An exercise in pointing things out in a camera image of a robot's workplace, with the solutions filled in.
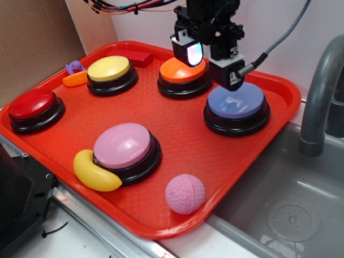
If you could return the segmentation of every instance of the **black button base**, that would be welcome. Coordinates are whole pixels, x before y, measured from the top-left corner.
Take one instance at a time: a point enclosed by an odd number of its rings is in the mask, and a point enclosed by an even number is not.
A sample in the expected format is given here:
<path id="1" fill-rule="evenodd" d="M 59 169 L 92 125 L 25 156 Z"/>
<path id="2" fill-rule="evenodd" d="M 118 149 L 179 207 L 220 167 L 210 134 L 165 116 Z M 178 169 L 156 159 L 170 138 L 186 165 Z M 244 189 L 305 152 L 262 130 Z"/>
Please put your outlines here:
<path id="1" fill-rule="evenodd" d="M 98 96 L 112 96 L 125 92 L 132 88 L 138 81 L 138 72 L 129 62 L 129 70 L 119 78 L 114 80 L 97 82 L 87 75 L 87 87 L 90 92 Z"/>
<path id="2" fill-rule="evenodd" d="M 198 79 L 186 83 L 171 83 L 164 80 L 159 73 L 157 86 L 162 95 L 174 99 L 187 99 L 205 93 L 212 85 L 209 67 L 206 66 L 205 73 Z"/>
<path id="3" fill-rule="evenodd" d="M 203 111 L 205 124 L 215 133 L 228 137 L 241 137 L 258 132 L 269 121 L 270 105 L 265 96 L 261 109 L 254 115 L 241 119 L 227 119 L 214 114 L 208 101 Z"/>
<path id="4" fill-rule="evenodd" d="M 94 163 L 97 166 L 116 174 L 122 180 L 122 186 L 124 187 L 137 184 L 147 179 L 158 168 L 161 162 L 162 152 L 160 143 L 151 133 L 150 140 L 152 144 L 146 156 L 132 166 L 121 169 L 106 168 L 97 162 L 95 156 Z"/>
<path id="5" fill-rule="evenodd" d="M 27 119 L 14 119 L 10 114 L 10 124 L 16 133 L 26 134 L 26 133 L 36 133 L 42 131 L 57 121 L 65 113 L 65 105 L 59 97 L 54 95 L 54 101 L 44 112 Z"/>

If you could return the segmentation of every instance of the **cable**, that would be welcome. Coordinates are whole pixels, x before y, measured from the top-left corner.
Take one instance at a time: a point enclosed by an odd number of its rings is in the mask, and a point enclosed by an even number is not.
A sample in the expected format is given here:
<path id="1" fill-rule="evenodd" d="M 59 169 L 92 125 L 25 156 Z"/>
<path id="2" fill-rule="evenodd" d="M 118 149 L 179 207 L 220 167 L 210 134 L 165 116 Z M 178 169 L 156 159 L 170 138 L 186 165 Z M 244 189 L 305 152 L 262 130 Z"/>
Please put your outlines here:
<path id="1" fill-rule="evenodd" d="M 88 3 L 91 8 L 96 13 L 102 13 L 106 15 L 122 15 L 129 12 L 134 12 L 134 14 L 138 14 L 139 10 L 145 10 L 150 8 L 155 8 L 159 6 L 164 6 L 170 3 L 173 3 L 177 0 L 145 0 L 139 3 L 133 3 L 128 5 L 111 5 L 104 0 L 84 0 Z"/>
<path id="2" fill-rule="evenodd" d="M 61 227 L 59 227 L 58 229 L 53 230 L 53 231 L 50 231 L 50 232 L 45 232 L 45 230 L 43 230 L 42 237 L 43 237 L 43 238 L 46 238 L 49 234 L 55 233 L 55 232 L 57 232 L 57 231 L 63 229 L 67 224 L 68 224 L 68 222 L 64 223 L 64 224 L 63 224 Z"/>
<path id="3" fill-rule="evenodd" d="M 235 4 L 237 3 L 237 0 L 231 0 L 230 2 L 227 2 L 225 5 L 223 5 L 218 11 L 217 13 L 214 15 L 214 17 L 211 19 L 210 24 L 213 24 L 215 22 L 215 20 L 217 20 L 217 18 L 220 16 L 221 12 L 230 4 Z"/>
<path id="4" fill-rule="evenodd" d="M 242 68 L 241 70 L 239 70 L 237 72 L 238 77 L 243 78 L 245 75 L 247 75 L 248 73 L 250 73 L 251 71 L 256 69 L 258 66 L 260 66 L 262 64 L 262 62 L 264 62 L 264 60 L 268 57 L 269 53 L 275 47 L 277 47 L 283 40 L 285 40 L 290 35 L 290 33 L 294 30 L 296 25 L 301 20 L 302 16 L 305 14 L 310 3 L 311 3 L 311 0 L 306 1 L 300 14 L 297 16 L 297 18 L 295 19 L 293 24 L 290 26 L 290 28 L 287 30 L 287 32 L 283 36 L 281 36 L 275 43 L 273 43 L 264 53 L 262 53 L 256 61 L 250 63 L 249 65 L 247 65 L 244 68 Z"/>
<path id="5" fill-rule="evenodd" d="M 311 0 L 307 0 L 305 5 L 303 6 L 300 14 L 298 15 L 298 17 L 295 19 L 295 21 L 293 22 L 293 24 L 290 26 L 290 28 L 287 30 L 287 32 L 281 36 L 275 43 L 273 43 L 268 50 L 266 50 L 264 53 L 266 53 L 267 55 L 275 48 L 277 47 L 283 40 L 285 40 L 289 34 L 294 30 L 294 28 L 296 27 L 296 25 L 299 23 L 299 21 L 301 20 L 302 16 L 305 14 L 309 4 L 311 3 Z"/>
<path id="6" fill-rule="evenodd" d="M 170 11 L 174 11 L 174 8 L 166 9 L 166 10 L 147 10 L 147 9 L 143 9 L 141 11 L 144 11 L 144 12 L 170 12 Z"/>

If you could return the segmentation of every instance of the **red button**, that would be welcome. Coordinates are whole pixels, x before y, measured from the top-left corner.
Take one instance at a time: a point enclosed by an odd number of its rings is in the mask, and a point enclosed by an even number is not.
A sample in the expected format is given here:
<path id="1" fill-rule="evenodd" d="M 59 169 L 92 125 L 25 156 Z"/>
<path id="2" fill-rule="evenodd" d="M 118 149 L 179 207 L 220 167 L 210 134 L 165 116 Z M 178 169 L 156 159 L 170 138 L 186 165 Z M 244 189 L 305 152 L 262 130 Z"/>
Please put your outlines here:
<path id="1" fill-rule="evenodd" d="M 54 94 L 48 89 L 30 90 L 16 98 L 9 106 L 14 119 L 27 119 L 47 110 L 54 102 Z"/>

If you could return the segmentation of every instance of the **plastic tray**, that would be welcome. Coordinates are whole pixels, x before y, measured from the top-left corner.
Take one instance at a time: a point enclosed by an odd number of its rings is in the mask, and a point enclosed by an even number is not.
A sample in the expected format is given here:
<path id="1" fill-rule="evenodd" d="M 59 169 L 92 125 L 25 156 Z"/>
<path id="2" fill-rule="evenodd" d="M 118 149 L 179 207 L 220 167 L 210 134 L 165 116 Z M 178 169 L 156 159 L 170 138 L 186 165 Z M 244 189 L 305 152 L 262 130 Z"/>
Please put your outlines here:
<path id="1" fill-rule="evenodd" d="M 203 118 L 209 92 L 196 98 L 176 100 L 162 96 L 157 87 L 160 66 L 173 57 L 170 50 L 134 41 L 107 45 L 80 59 L 85 67 L 114 49 L 153 53 L 153 62 L 137 67 L 138 83 L 111 97 L 92 95 L 86 85 L 65 87 L 65 70 L 35 88 L 53 90 L 66 105 L 66 113 L 45 131 L 19 135 L 10 127 L 8 106 L 0 111 L 0 134 L 50 169 L 57 178 L 94 206 L 141 237 L 163 239 L 177 236 L 201 224 L 245 170 L 283 128 L 301 101 L 299 90 L 280 77 L 252 72 L 246 81 L 259 86 L 271 107 L 268 125 L 238 138 L 210 131 Z M 145 126 L 159 140 L 162 162 L 145 181 L 113 192 L 87 188 L 75 176 L 73 158 L 82 149 L 93 149 L 108 128 L 126 122 Z M 180 174 L 193 174 L 203 181 L 206 201 L 191 215 L 180 215 L 167 205 L 168 182 Z"/>

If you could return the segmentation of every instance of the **white wall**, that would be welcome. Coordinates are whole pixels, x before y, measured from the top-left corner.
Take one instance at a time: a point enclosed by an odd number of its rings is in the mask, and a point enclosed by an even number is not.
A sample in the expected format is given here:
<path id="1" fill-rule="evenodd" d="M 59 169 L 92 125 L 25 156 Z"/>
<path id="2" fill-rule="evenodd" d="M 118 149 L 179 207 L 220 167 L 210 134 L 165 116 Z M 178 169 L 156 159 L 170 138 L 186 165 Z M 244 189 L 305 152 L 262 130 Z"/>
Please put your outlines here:
<path id="1" fill-rule="evenodd" d="M 127 4 L 128 1 L 109 1 Z M 170 9 L 185 1 L 165 6 Z M 243 24 L 245 38 L 239 51 L 246 63 L 256 60 L 298 16 L 305 0 L 241 0 L 233 21 Z M 307 96 L 314 71 L 327 44 L 344 33 L 344 1 L 313 0 L 291 35 L 276 47 L 258 68 L 259 71 L 281 76 L 296 84 Z M 171 12 L 139 12 L 113 16 L 119 40 L 136 40 L 171 49 L 169 36 L 173 34 L 176 15 Z"/>

